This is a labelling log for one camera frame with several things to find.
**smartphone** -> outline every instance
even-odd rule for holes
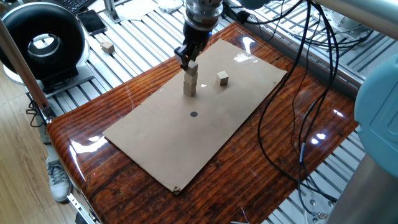
[[[88,35],[98,34],[107,29],[104,22],[94,10],[81,12],[77,14],[77,18],[85,28]]]

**black cable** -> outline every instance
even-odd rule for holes
[[[297,54],[297,57],[296,57],[296,59],[295,59],[295,62],[294,62],[294,64],[293,64],[292,69],[289,71],[289,73],[286,75],[286,77],[284,78],[284,80],[282,81],[282,83],[279,85],[278,89],[272,94],[272,96],[270,97],[269,101],[267,102],[267,104],[266,104],[266,106],[265,106],[265,108],[264,108],[264,110],[263,110],[263,112],[262,112],[262,114],[261,114],[260,121],[259,121],[259,126],[258,126],[258,129],[257,129],[257,140],[259,141],[259,146],[260,146],[261,152],[263,153],[264,157],[265,157],[265,158],[269,161],[269,163],[270,163],[272,166],[274,166],[279,172],[281,172],[281,173],[284,174],[286,177],[288,177],[289,179],[291,179],[291,180],[293,180],[293,181],[295,181],[295,182],[297,182],[297,179],[294,178],[293,176],[291,176],[289,173],[287,173],[287,172],[284,171],[283,169],[281,169],[278,165],[276,165],[276,164],[269,158],[269,156],[267,155],[267,153],[265,152],[264,146],[262,145],[262,141],[261,141],[261,124],[262,124],[262,121],[263,121],[263,119],[264,119],[264,115],[265,115],[265,113],[266,113],[266,111],[267,111],[267,109],[268,109],[270,103],[271,103],[272,100],[276,97],[276,95],[281,91],[281,89],[283,89],[283,87],[285,86],[287,80],[289,80],[289,78],[292,76],[292,73],[293,73],[294,69],[296,68],[297,64],[299,63],[299,60],[300,60],[300,57],[301,57],[301,53],[302,53],[302,50],[303,50],[303,46],[304,46],[304,41],[300,44],[300,47],[299,47],[299,49],[298,49],[298,54]],[[309,186],[309,185],[306,185],[306,184],[303,184],[303,183],[301,183],[301,184],[302,184],[303,186],[305,186],[306,188],[308,188],[308,189],[310,189],[310,190],[312,190],[312,191],[314,191],[314,192],[316,192],[316,193],[318,193],[318,194],[324,196],[324,197],[327,198],[328,200],[331,200],[332,202],[337,201],[336,198],[334,198],[334,197],[332,197],[332,196],[330,196],[330,195],[328,195],[328,194],[325,194],[325,193],[323,193],[323,192],[321,192],[321,191],[319,191],[319,190],[317,190],[317,189],[314,189],[313,187],[311,187],[311,186]]]
[[[284,13],[284,4],[285,4],[285,0],[283,0],[283,1],[282,1],[282,4],[280,5],[280,16],[282,16],[283,13]],[[276,33],[276,30],[277,30],[278,27],[279,27],[279,23],[280,23],[280,19],[278,20],[278,23],[276,24],[275,30],[274,30],[274,32],[272,33],[271,38],[268,39],[268,40],[265,40],[266,42],[268,42],[268,41],[270,41],[270,40],[272,40],[272,39],[274,38],[275,33]]]
[[[335,44],[337,45],[337,40],[336,40],[335,34],[334,34],[334,32],[333,32],[333,29],[331,28],[330,23],[329,23],[329,22],[327,21],[327,19],[326,19],[325,13],[323,12],[322,8],[321,8],[318,4],[314,4],[314,6],[318,9],[318,11],[320,12],[320,14],[322,15],[322,18],[323,18],[324,20],[326,20],[326,21],[325,21],[325,24],[326,24],[326,26],[328,27],[328,29],[329,29],[329,31],[330,31],[330,33],[331,33],[331,36],[332,36],[333,41],[334,41]],[[331,45],[331,43],[330,43],[330,33],[328,34],[328,43]],[[303,144],[305,144],[305,142],[307,141],[308,135],[309,135],[309,133],[310,133],[310,128],[312,128],[312,126],[313,126],[313,124],[314,124],[314,122],[315,122],[315,120],[316,120],[316,118],[317,118],[317,116],[318,116],[318,114],[319,114],[320,107],[321,107],[321,105],[323,104],[323,101],[324,101],[325,98],[326,98],[326,94],[328,93],[329,89],[331,88],[331,85],[332,85],[333,81],[335,80],[335,78],[336,78],[336,76],[337,76],[338,62],[339,62],[339,50],[338,50],[338,48],[336,49],[336,66],[335,66],[335,69],[334,69],[334,70],[333,70],[333,58],[332,58],[332,56],[333,56],[333,54],[332,54],[332,52],[330,51],[330,52],[329,52],[329,57],[330,57],[331,69],[330,69],[330,81],[329,81],[329,84],[328,84],[327,88],[325,89],[325,91],[321,94],[321,96],[313,103],[313,105],[312,105],[312,106],[310,107],[310,109],[307,111],[307,113],[306,113],[306,115],[305,115],[305,117],[304,117],[303,123],[302,123],[302,127],[301,127],[301,129],[300,129],[299,141],[301,140],[301,135],[302,135],[302,131],[303,131],[303,127],[304,127],[304,124],[305,124],[306,119],[309,117],[309,114],[312,112],[312,110],[314,109],[314,107],[316,106],[316,104],[317,104],[317,103],[319,102],[319,100],[320,100],[320,106],[318,107],[317,112],[315,113],[315,116],[314,116],[314,118],[312,119],[312,122],[310,123],[310,126],[309,126],[308,129],[307,129],[307,133],[306,133],[306,135],[305,135],[305,137],[304,137]]]
[[[311,41],[310,41],[310,43],[309,43],[309,45],[308,45],[307,55],[306,55],[306,57],[305,57],[305,58],[306,58],[306,59],[305,59],[305,61],[306,61],[306,63],[305,63],[305,74],[304,74],[304,76],[303,76],[303,78],[302,78],[302,80],[301,80],[301,82],[300,82],[300,85],[298,86],[298,89],[297,89],[297,91],[296,91],[296,94],[295,94],[295,96],[293,97],[293,100],[292,100],[293,132],[292,132],[292,135],[290,136],[290,144],[291,144],[291,146],[292,146],[293,149],[295,149],[295,147],[294,147],[294,145],[293,145],[293,137],[294,137],[294,132],[295,132],[295,108],[294,108],[294,101],[295,101],[297,95],[299,94],[299,92],[300,92],[300,90],[301,90],[301,87],[302,87],[302,85],[303,85],[303,82],[304,82],[304,80],[305,80],[305,77],[306,77],[307,74],[308,74],[308,56],[309,56],[309,53],[310,53],[310,48],[311,48],[312,40],[313,40],[313,38],[315,37],[315,35],[316,35],[316,33],[317,33],[317,30],[318,30],[318,27],[319,27],[319,24],[320,24],[320,19],[321,19],[321,15],[319,15],[319,19],[318,19],[319,22],[318,22],[318,24],[317,24],[315,30],[313,31],[313,35],[311,36]],[[309,171],[308,171],[308,169],[307,169],[307,166],[306,166],[304,163],[303,163],[303,167],[304,167],[304,170],[306,171],[306,173],[308,174],[308,177],[309,177],[310,180],[312,181],[313,185],[314,185],[319,191],[321,191],[321,189],[319,188],[319,186],[317,185],[317,183],[314,181],[314,179],[313,179],[312,176],[310,175],[310,173],[309,173]]]
[[[339,47],[340,49],[343,49],[343,48],[353,48],[353,47],[357,46],[358,44],[367,41],[367,40],[370,38],[370,36],[372,35],[373,32],[374,32],[374,31],[371,30],[365,37],[361,37],[361,38],[359,38],[358,40],[352,40],[352,41],[348,41],[348,42],[341,42],[341,43],[338,44],[338,47]],[[296,38],[302,38],[302,36],[301,36],[301,35],[298,35],[298,34],[292,34],[292,35],[294,35]],[[319,46],[319,47],[329,47],[329,46],[326,45],[324,42],[320,42],[320,41],[317,41],[317,40],[313,40],[313,41],[312,41],[312,45],[316,45],[316,46]]]
[[[313,4],[314,7],[319,11],[320,15],[322,15],[322,18],[323,18],[323,20],[325,21],[326,33],[327,33],[327,36],[328,36],[328,45],[331,47],[330,33],[331,33],[331,37],[332,37],[332,39],[333,39],[335,45],[338,45],[337,39],[336,39],[336,37],[335,37],[335,33],[333,32],[333,29],[331,28],[331,25],[330,25],[329,22],[327,21],[327,18],[326,18],[326,16],[325,16],[325,14],[324,14],[324,12],[323,12],[321,6],[318,5],[318,4],[314,4],[314,3],[312,3],[312,4]],[[305,172],[308,174],[309,177],[311,177],[310,174],[309,174],[309,171],[308,171],[308,169],[307,169],[307,167],[305,166],[305,163],[304,163],[305,143],[307,142],[307,138],[308,138],[308,135],[309,135],[309,133],[310,133],[310,130],[311,130],[311,128],[312,128],[312,126],[313,126],[313,124],[314,124],[314,122],[315,122],[315,120],[316,120],[318,114],[319,114],[320,108],[322,107],[322,104],[323,104],[323,102],[324,102],[324,100],[325,100],[325,98],[326,98],[326,95],[327,95],[329,89],[331,88],[331,85],[332,85],[333,81],[334,81],[335,78],[336,78],[337,71],[338,71],[338,59],[339,59],[339,51],[338,51],[338,48],[336,49],[336,65],[335,65],[335,69],[334,69],[334,70],[333,70],[333,58],[332,58],[331,48],[330,48],[330,50],[329,50],[329,56],[330,56],[330,81],[329,81],[329,84],[328,84],[327,88],[325,89],[325,91],[320,95],[319,98],[317,98],[317,100],[314,101],[314,103],[312,104],[312,106],[310,107],[310,109],[307,111],[307,113],[306,113],[306,115],[305,115],[305,117],[304,117],[304,119],[303,119],[302,127],[301,127],[301,129],[300,129],[300,134],[299,134],[299,137],[298,137],[298,141],[300,142],[300,140],[301,140],[301,135],[302,135],[302,130],[303,130],[305,121],[306,121],[306,119],[309,117],[309,114],[312,112],[312,110],[314,109],[314,107],[315,107],[315,106],[317,105],[317,103],[320,101],[320,104],[319,104],[319,107],[318,107],[318,109],[317,109],[317,112],[315,113],[315,116],[314,116],[312,122],[310,123],[310,126],[308,127],[307,133],[306,133],[306,135],[305,135],[305,137],[304,137],[304,140],[303,140],[303,143],[302,143],[302,148],[301,148],[301,151],[300,151],[300,160],[299,160],[299,163],[300,163],[300,165],[299,165],[299,172],[300,172],[300,173],[299,173],[299,175],[298,175],[298,181],[300,181],[300,178],[301,178],[301,166],[304,167]],[[300,184],[298,184],[298,194],[299,194],[299,197],[300,197],[300,201],[302,202]],[[307,212],[311,213],[311,212],[308,210],[308,208],[305,207],[305,205],[304,205],[303,202],[302,202],[302,204],[303,204],[303,206],[304,206],[304,209],[306,209]]]
[[[40,112],[39,112],[39,107],[37,106],[37,103],[36,103],[34,100],[31,100],[31,101],[30,101],[30,103],[29,103],[29,105],[28,105],[28,108],[29,108],[29,109],[26,110],[26,114],[31,114],[31,115],[33,115],[33,118],[32,118],[32,120],[30,121],[30,126],[33,127],[33,128],[39,128],[39,127],[45,125],[45,123],[43,123],[43,122],[42,122],[40,125],[33,125],[33,122],[34,122],[34,120],[35,120],[35,117],[38,116],[38,115],[40,115],[40,114],[39,114],[39,113],[40,113]]]
[[[244,23],[248,23],[248,24],[252,24],[252,25],[264,25],[264,24],[268,24],[271,22],[275,22],[278,21],[279,19],[283,19],[284,17],[286,17],[288,14],[290,14],[297,6],[299,6],[304,0],[300,0],[299,2],[297,2],[297,4],[295,4],[294,6],[292,6],[287,12],[285,12],[285,14],[275,18],[275,19],[271,19],[269,21],[264,21],[264,22],[252,22],[248,20],[248,17],[250,15],[249,12],[247,11],[239,11],[238,13],[234,12],[233,10],[231,10],[230,6],[226,6],[227,9],[229,9],[230,13],[232,13],[232,15],[234,15],[236,17],[236,19],[244,24]]]
[[[303,202],[303,196],[301,195],[301,189],[300,189],[300,179],[301,179],[301,166],[298,167],[298,181],[297,181],[297,190],[298,190],[298,197],[300,199],[301,204],[303,205],[303,208],[312,216],[316,216],[317,214],[315,212],[310,211],[305,203]]]
[[[295,102],[295,100],[296,100],[296,98],[297,98],[297,95],[299,95],[300,90],[301,90],[301,87],[302,87],[302,85],[303,85],[303,83],[304,83],[305,78],[307,77],[307,74],[308,74],[308,56],[310,55],[310,48],[311,48],[312,40],[313,40],[313,38],[315,37],[315,33],[316,33],[316,31],[317,31],[317,29],[318,29],[318,27],[319,27],[320,19],[321,19],[321,15],[319,15],[319,20],[318,20],[319,22],[318,22],[318,24],[317,24],[317,26],[316,26],[316,28],[315,28],[314,34],[311,36],[310,43],[309,43],[309,45],[308,45],[307,55],[306,55],[306,57],[305,57],[305,73],[304,73],[304,76],[303,76],[303,78],[301,79],[300,85],[298,86],[298,89],[297,89],[297,91],[296,91],[296,94],[294,95],[293,100],[292,100],[293,132],[292,132],[292,135],[290,136],[290,145],[292,146],[293,149],[295,149],[295,146],[293,145],[293,138],[294,138],[294,132],[295,132],[295,128],[296,128],[296,122],[295,122],[295,120],[296,120],[296,115],[295,115],[294,102]]]

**cardboard sheet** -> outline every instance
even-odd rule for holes
[[[198,84],[193,97],[183,94],[181,71],[103,133],[176,194],[286,73],[223,40],[203,52],[197,63]],[[226,86],[216,83],[216,74],[222,71],[229,75]]]

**wooden floor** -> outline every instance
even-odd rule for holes
[[[25,88],[11,82],[0,64],[0,223],[72,224],[71,204],[52,198],[38,130],[26,115]]]

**metal pole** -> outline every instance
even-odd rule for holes
[[[365,155],[326,224],[398,223],[398,178]]]
[[[29,66],[26,64],[25,59],[19,52],[17,45],[12,39],[7,27],[0,19],[0,47],[7,55],[8,60],[12,63],[12,66],[16,69],[18,75],[22,78],[25,86],[29,90],[33,99],[37,103],[37,106],[46,114],[46,116],[52,114],[49,101],[44,96],[43,91],[37,84],[35,77]]]
[[[314,0],[371,29],[398,40],[396,0]]]
[[[114,0],[104,0],[105,4],[105,14],[115,23],[120,22],[121,19],[116,12],[116,7],[114,6]]]

